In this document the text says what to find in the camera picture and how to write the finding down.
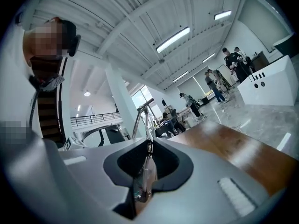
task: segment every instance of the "white reception desk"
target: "white reception desk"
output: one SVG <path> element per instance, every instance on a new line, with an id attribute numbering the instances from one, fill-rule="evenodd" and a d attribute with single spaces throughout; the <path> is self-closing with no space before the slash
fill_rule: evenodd
<path id="1" fill-rule="evenodd" d="M 238 89 L 246 105 L 294 105 L 298 78 L 289 58 L 278 61 L 247 77 Z"/>

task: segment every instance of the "metal railing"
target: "metal railing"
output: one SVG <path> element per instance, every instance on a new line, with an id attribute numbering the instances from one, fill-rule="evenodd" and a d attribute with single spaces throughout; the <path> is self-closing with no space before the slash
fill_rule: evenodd
<path id="1" fill-rule="evenodd" d="M 71 117 L 71 126 L 78 127 L 82 125 L 91 125 L 95 123 L 110 121 L 121 118 L 121 115 L 116 113 L 96 114 L 88 116 Z"/>

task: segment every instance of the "gray floor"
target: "gray floor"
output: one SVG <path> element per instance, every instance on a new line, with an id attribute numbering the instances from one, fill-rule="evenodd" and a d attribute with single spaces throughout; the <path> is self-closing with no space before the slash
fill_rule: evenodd
<path id="1" fill-rule="evenodd" d="M 299 77 L 299 55 L 292 62 Z M 234 127 L 274 148 L 289 133 L 291 136 L 281 151 L 299 160 L 299 93 L 295 106 L 245 105 L 236 84 L 229 102 L 219 105 L 214 98 L 200 111 L 209 120 Z"/>

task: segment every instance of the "wooden stair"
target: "wooden stair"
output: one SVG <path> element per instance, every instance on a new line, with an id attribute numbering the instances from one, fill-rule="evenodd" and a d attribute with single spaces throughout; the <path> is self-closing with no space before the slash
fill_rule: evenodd
<path id="1" fill-rule="evenodd" d="M 45 61 L 34 57 L 31 59 L 31 63 L 35 76 L 46 81 L 54 73 L 59 72 L 61 60 Z M 37 103 L 43 137 L 56 142 L 57 146 L 61 147 L 61 144 L 64 144 L 65 140 L 58 123 L 57 88 L 51 92 L 40 92 Z"/>

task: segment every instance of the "wooden desk surface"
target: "wooden desk surface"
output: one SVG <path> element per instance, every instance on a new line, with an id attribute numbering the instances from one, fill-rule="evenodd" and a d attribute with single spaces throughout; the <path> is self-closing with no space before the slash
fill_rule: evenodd
<path id="1" fill-rule="evenodd" d="M 169 140 L 219 155 L 260 182 L 270 196 L 288 185 L 298 165 L 271 146 L 209 120 Z"/>

